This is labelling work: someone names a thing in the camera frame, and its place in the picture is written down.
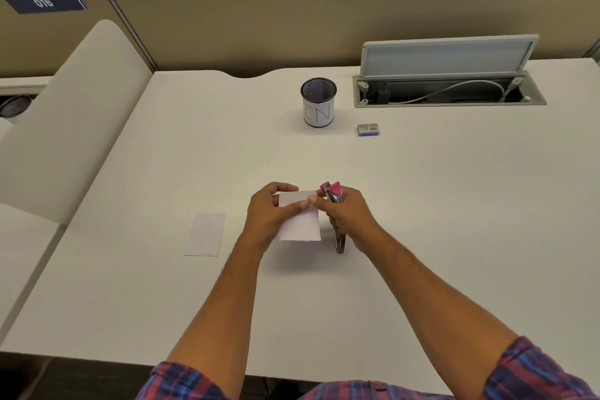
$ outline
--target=blue sign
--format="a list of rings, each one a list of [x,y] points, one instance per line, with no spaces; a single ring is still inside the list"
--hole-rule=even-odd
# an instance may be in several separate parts
[[[6,0],[22,15],[85,10],[82,0]]]

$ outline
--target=white desk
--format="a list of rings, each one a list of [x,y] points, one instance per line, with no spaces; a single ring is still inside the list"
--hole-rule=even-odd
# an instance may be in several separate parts
[[[0,118],[0,139],[11,126]],[[0,343],[52,254],[58,226],[0,204]]]
[[[600,69],[528,69],[547,106],[355,109],[356,67],[156,73],[2,349],[158,363],[251,194],[340,180],[435,272],[600,389]],[[338,85],[324,129],[304,123],[298,92],[317,76]],[[359,123],[381,135],[359,138]],[[198,212],[227,212],[218,258],[183,256]],[[337,255],[321,218],[322,243],[263,260],[247,373],[446,392],[375,269],[351,244]]]

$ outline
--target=paper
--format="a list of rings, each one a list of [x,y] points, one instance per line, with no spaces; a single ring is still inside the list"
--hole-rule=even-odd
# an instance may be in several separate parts
[[[284,207],[298,201],[306,201],[310,195],[316,194],[317,192],[314,190],[307,192],[281,192],[279,193],[279,207]],[[277,240],[321,240],[319,210],[314,206],[309,206],[301,214],[290,218],[283,223]]]
[[[226,216],[226,213],[196,215],[184,256],[218,256]]]

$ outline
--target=pen holder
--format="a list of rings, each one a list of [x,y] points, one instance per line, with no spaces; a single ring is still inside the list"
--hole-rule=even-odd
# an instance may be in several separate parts
[[[304,122],[311,127],[326,127],[334,120],[335,83],[327,78],[312,78],[300,88]]]

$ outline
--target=plaid shirt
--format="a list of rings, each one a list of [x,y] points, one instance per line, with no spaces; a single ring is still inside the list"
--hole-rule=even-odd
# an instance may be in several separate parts
[[[554,360],[521,337],[502,354],[487,379],[484,400],[585,398],[600,400],[585,381],[565,373]],[[454,400],[392,386],[380,381],[340,381],[319,384],[301,400]],[[228,400],[221,389],[198,370],[162,362],[137,400]]]

